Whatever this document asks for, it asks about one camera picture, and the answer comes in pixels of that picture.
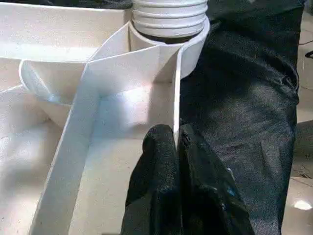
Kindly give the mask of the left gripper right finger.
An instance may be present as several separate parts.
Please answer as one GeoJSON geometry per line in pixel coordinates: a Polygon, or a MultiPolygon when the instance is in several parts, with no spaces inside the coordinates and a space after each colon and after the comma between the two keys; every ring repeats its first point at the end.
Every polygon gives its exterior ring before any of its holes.
{"type": "Polygon", "coordinates": [[[182,224],[186,235],[252,235],[231,171],[189,124],[179,130],[182,224]]]}

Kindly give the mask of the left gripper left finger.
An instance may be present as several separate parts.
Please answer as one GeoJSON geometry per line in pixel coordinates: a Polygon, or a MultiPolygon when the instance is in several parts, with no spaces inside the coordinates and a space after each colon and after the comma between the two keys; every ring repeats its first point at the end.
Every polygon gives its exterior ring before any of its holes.
{"type": "Polygon", "coordinates": [[[126,198],[126,234],[179,235],[179,158],[170,126],[153,126],[131,174],[126,198]]]}

